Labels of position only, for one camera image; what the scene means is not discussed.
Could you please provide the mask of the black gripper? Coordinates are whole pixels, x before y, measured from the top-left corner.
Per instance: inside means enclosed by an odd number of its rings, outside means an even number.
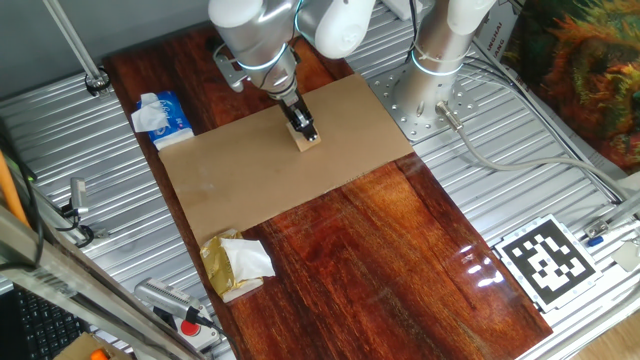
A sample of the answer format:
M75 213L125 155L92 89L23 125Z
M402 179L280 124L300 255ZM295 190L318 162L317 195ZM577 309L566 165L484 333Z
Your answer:
M299 123L302 123L301 133L304 138L308 142L316 141L319 135L313 125L313 117L299 90L292 88L279 94L278 101L292 129L297 131Z

